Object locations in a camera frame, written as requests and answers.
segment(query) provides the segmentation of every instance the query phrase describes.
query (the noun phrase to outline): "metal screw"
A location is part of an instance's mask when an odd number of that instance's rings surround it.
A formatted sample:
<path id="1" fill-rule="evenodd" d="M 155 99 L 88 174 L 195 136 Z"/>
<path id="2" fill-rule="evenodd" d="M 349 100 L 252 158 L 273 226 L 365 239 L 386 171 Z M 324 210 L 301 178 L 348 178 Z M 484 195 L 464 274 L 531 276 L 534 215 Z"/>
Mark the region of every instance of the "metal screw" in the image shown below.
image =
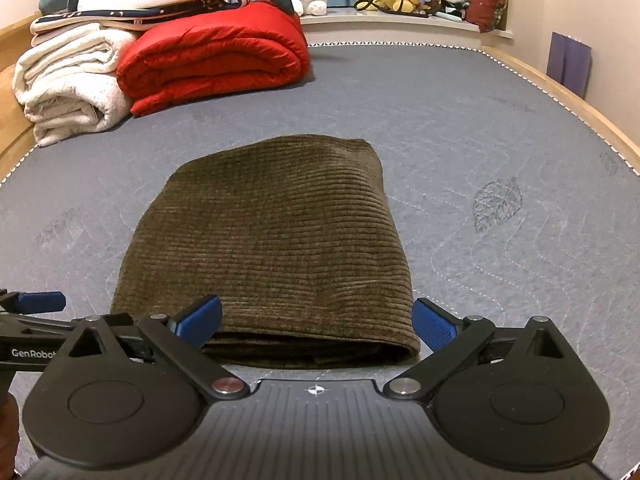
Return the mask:
<path id="1" fill-rule="evenodd" d="M 244 388 L 244 383 L 235 377 L 222 377 L 213 381 L 211 386 L 219 394 L 231 395 L 241 392 Z"/>
<path id="2" fill-rule="evenodd" d="M 413 395 L 420 390 L 420 383 L 409 377 L 400 377 L 389 383 L 389 389 L 398 395 Z"/>

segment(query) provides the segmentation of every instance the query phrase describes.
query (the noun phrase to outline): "red folded blanket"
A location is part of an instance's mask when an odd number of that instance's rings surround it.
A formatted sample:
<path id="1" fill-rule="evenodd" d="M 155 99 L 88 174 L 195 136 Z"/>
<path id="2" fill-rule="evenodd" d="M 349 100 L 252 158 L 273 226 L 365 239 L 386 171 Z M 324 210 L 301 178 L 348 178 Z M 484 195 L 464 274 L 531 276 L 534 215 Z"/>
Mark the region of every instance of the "red folded blanket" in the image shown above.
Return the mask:
<path id="1" fill-rule="evenodd" d="M 123 54 L 117 77 L 134 100 L 131 113 L 142 116 L 202 97 L 286 85 L 309 66 L 298 16 L 259 1 L 152 28 Z"/>

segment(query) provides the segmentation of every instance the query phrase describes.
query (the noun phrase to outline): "gray mattress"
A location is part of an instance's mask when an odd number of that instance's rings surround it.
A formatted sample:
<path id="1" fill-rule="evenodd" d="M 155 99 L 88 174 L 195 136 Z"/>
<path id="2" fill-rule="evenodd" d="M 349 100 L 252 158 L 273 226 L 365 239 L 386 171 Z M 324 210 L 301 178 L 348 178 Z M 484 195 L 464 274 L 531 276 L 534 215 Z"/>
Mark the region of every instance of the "gray mattress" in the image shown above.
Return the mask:
<path id="1" fill-rule="evenodd" d="M 312 56 L 313 76 L 295 88 L 195 102 L 35 150 L 0 189 L 1 285 L 62 290 L 65 319 L 106 313 L 139 218 L 181 164 L 282 134 L 363 137 L 383 163 L 415 296 L 498 325 L 550 316 L 610 402 L 597 463 L 622 476 L 640 460 L 640 179 L 482 53 L 347 45 Z M 382 382 L 402 369 L 234 371 L 254 383 Z M 19 400 L 35 379 L 15 380 Z M 23 435 L 18 469 L 33 457 Z"/>

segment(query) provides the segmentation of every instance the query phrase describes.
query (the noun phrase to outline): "round black disc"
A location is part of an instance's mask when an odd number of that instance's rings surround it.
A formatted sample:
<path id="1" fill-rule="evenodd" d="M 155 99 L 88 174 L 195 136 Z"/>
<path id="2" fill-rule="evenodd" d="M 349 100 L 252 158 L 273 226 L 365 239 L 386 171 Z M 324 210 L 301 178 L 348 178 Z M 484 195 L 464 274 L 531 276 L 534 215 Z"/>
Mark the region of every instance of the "round black disc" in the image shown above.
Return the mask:
<path id="1" fill-rule="evenodd" d="M 599 390 L 552 367 L 507 361 L 470 368 L 442 385 L 434 415 L 443 436 L 476 460 L 512 471 L 592 459 L 609 425 Z"/>
<path id="2" fill-rule="evenodd" d="M 24 405 L 24 425 L 40 455 L 86 469 L 138 463 L 179 444 L 200 416 L 195 389 L 157 365 L 83 357 L 67 369 L 52 381 L 43 383 L 43 376 Z"/>

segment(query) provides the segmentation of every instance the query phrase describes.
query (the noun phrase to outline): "windowsill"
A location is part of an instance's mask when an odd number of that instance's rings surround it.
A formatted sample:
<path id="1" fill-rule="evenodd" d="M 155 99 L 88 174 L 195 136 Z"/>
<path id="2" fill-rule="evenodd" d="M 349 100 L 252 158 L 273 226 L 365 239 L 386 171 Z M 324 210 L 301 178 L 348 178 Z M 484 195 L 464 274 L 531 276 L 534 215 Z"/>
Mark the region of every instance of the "windowsill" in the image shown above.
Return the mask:
<path id="1" fill-rule="evenodd" d="M 351 8 L 330 8 L 327 9 L 325 16 L 302 16 L 302 25 L 319 25 L 329 23 L 409 23 L 412 25 L 425 25 L 427 27 L 445 27 L 455 28 L 457 30 L 467 30 L 469 32 L 477 32 L 480 30 L 477 25 L 467 22 L 452 22 L 437 16 L 422 18 L 420 16 L 402 16 L 386 14 L 377 10 L 355 10 Z M 501 38 L 513 39 L 513 33 L 509 30 L 492 30 L 487 34 L 491 36 L 499 36 Z"/>

